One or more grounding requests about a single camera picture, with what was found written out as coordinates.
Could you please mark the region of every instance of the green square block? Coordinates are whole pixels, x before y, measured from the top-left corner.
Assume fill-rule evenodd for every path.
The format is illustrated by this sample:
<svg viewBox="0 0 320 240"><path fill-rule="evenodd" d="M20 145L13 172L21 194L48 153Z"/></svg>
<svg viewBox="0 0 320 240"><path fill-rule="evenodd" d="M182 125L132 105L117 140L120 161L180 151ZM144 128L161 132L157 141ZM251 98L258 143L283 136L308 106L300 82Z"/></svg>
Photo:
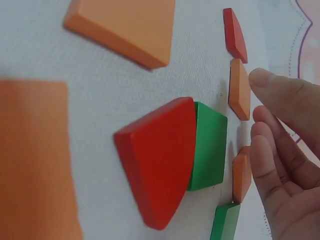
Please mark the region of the green square block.
<svg viewBox="0 0 320 240"><path fill-rule="evenodd" d="M208 188L224 180L228 119L195 102L196 143L188 191Z"/></svg>
<svg viewBox="0 0 320 240"><path fill-rule="evenodd" d="M218 206L215 211L210 240L233 240L236 233L240 204Z"/></svg>

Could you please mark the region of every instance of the red wooden block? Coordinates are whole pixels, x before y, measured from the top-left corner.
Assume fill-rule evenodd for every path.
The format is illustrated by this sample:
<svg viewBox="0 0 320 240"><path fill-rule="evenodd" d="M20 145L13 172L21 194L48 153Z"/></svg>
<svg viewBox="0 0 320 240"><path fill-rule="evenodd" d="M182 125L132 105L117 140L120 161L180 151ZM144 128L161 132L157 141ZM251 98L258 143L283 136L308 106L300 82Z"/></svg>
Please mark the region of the red wooden block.
<svg viewBox="0 0 320 240"><path fill-rule="evenodd" d="M162 230L188 187L196 146L191 97L177 98L114 134L127 179L146 225Z"/></svg>
<svg viewBox="0 0 320 240"><path fill-rule="evenodd" d="M225 43L229 53L242 63L248 63L247 48L238 19L232 8L223 10Z"/></svg>

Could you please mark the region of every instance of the hand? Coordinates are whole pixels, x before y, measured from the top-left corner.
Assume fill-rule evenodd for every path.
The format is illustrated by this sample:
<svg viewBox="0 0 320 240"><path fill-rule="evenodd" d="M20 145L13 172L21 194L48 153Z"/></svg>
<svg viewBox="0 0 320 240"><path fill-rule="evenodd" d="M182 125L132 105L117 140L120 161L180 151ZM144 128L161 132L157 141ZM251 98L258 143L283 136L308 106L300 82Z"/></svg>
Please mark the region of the hand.
<svg viewBox="0 0 320 240"><path fill-rule="evenodd" d="M320 239L320 168L278 119L320 158L320 86L258 68L249 76L264 104L253 111L250 162L274 240Z"/></svg>

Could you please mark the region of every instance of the wooden block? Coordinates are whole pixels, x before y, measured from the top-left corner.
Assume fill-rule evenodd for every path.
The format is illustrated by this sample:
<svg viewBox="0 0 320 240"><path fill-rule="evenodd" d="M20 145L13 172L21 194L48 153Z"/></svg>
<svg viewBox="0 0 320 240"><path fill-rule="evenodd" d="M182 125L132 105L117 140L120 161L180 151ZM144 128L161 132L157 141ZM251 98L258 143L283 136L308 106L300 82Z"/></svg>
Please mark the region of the wooden block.
<svg viewBox="0 0 320 240"><path fill-rule="evenodd" d="M236 233L240 205L218 206L215 211L210 240L233 240Z"/></svg>
<svg viewBox="0 0 320 240"><path fill-rule="evenodd" d="M229 53L236 59L248 63L247 48L238 19L232 8L223 10L225 43Z"/></svg>
<svg viewBox="0 0 320 240"><path fill-rule="evenodd" d="M195 103L196 145L188 190L195 191L224 180L228 119L221 113Z"/></svg>
<svg viewBox="0 0 320 240"><path fill-rule="evenodd" d="M145 224L164 229L187 190L194 163L193 99L174 99L116 132L114 141Z"/></svg>
<svg viewBox="0 0 320 240"><path fill-rule="evenodd" d="M229 105L241 121L250 119L251 88L248 74L240 59L231 61Z"/></svg>
<svg viewBox="0 0 320 240"><path fill-rule="evenodd" d="M81 240L63 82L0 80L0 239Z"/></svg>
<svg viewBox="0 0 320 240"><path fill-rule="evenodd" d="M64 26L149 69L167 66L175 0L72 0Z"/></svg>
<svg viewBox="0 0 320 240"><path fill-rule="evenodd" d="M243 147L232 163L233 201L238 204L244 201L251 185L252 172L249 150L249 146Z"/></svg>

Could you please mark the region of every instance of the white fabric surface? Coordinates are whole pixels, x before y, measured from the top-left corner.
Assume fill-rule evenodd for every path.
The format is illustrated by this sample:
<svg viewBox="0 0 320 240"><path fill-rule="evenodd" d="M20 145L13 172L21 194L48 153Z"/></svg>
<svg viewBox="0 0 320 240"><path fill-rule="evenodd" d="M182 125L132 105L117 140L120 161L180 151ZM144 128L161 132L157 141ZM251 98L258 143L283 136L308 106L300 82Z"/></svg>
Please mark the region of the white fabric surface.
<svg viewBox="0 0 320 240"><path fill-rule="evenodd" d="M241 123L228 106L232 57L226 50L223 8L232 7L241 24L250 72L268 67L256 1L176 0L171 62L154 71L64 30L69 3L1 1L0 74L67 81L72 173L85 239L208 240L216 206L231 200L231 162L249 143L252 124ZM155 231L142 222L112 134L180 96L192 96L228 117L225 178L214 189L187 192L169 226ZM257 104L252 96L252 106ZM235 239L265 239L262 216L252 185Z"/></svg>

